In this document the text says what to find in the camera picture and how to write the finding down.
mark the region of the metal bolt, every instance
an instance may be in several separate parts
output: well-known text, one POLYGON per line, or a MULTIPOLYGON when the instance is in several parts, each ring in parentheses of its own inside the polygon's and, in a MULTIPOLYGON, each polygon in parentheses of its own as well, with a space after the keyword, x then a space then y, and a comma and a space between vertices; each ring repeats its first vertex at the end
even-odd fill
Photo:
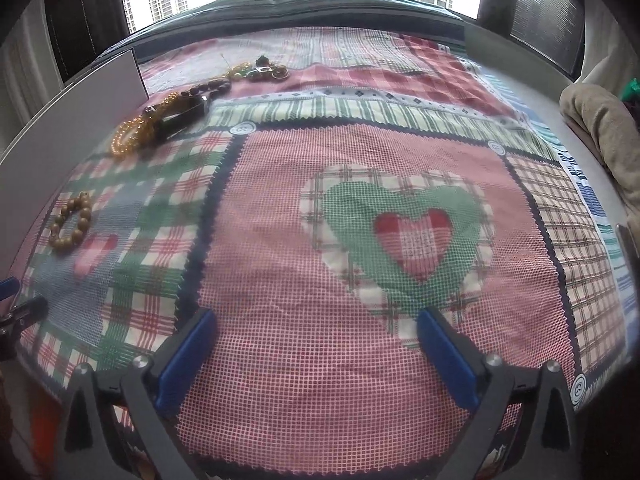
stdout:
POLYGON ((550 372, 556 373, 559 372, 562 368, 560 367, 560 363, 558 361, 551 360, 546 362, 546 369, 550 372))
POLYGON ((146 355, 139 355, 138 357, 134 357, 131 362, 136 368, 144 368, 149 364, 149 358, 146 355))
POLYGON ((487 354, 484 360, 489 366, 502 366, 502 358, 498 354, 487 354))
POLYGON ((80 363, 76 367, 76 372, 78 372, 80 375, 84 375, 84 374, 88 373, 89 370, 91 370, 91 367, 87 363, 80 363))

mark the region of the green heart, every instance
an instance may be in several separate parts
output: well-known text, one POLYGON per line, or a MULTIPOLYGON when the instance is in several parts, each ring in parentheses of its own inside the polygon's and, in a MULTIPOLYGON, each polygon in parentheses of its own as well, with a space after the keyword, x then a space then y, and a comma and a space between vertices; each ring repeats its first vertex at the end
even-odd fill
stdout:
POLYGON ((425 304, 443 308, 447 298, 460 289, 476 257, 481 206, 459 186, 400 194, 367 182, 342 182, 325 193, 322 211, 354 263, 386 292, 390 302, 412 317, 425 304), (383 213, 417 221, 429 209, 447 213, 452 235, 435 271, 418 282, 384 251, 374 233, 374 221, 383 213))

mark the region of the pink heart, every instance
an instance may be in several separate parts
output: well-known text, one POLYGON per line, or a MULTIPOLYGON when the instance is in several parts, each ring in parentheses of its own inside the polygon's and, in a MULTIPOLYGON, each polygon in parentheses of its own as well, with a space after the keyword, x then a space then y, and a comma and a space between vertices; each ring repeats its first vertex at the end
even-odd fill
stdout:
POLYGON ((78 256, 74 263, 74 275, 77 278, 84 278, 90 272, 94 272, 95 267, 100 265, 105 256, 117 246, 117 235, 94 234, 86 238, 78 248, 78 256))
POLYGON ((452 237, 449 216, 442 209, 429 209, 417 220, 382 213, 373 229, 385 253, 419 282, 425 282, 438 267, 452 237))

